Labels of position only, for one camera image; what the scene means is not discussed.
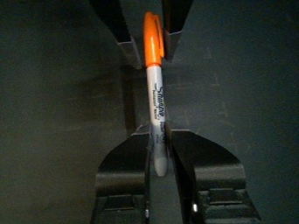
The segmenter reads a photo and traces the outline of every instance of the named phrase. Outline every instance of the marker cap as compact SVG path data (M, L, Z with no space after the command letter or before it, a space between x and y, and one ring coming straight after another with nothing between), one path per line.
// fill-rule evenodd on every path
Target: marker cap
M152 12L144 14L144 63L147 67L160 66L164 57L162 21Z

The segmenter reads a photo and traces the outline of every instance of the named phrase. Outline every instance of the black mount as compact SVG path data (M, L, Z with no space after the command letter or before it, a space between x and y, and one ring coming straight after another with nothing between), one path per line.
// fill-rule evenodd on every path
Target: black mount
M152 186L156 179L166 178L152 172L148 126L143 126L99 166L91 223L259 223L238 158L186 129L168 128L167 132L172 161L172 174L167 176L174 175L180 205L175 207L171 202L159 208L160 213L152 213L155 197L168 200L163 192L174 188L174 183L162 190Z

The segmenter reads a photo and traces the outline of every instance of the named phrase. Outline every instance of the dark background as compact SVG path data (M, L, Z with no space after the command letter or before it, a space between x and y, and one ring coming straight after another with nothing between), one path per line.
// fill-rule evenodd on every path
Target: dark background
M162 5L123 6L143 55ZM298 15L296 1L195 1L163 63L168 120L238 156L268 224L299 220ZM88 1L3 1L0 40L0 222L88 223L100 161L148 122L146 70Z

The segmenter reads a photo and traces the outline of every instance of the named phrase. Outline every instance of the marker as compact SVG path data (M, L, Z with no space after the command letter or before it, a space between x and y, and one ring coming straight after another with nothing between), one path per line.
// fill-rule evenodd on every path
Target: marker
M164 41L160 18L152 12L147 12L144 14L144 62L147 67L151 136L154 140L154 168L160 177L167 173L164 86L162 74L163 56Z

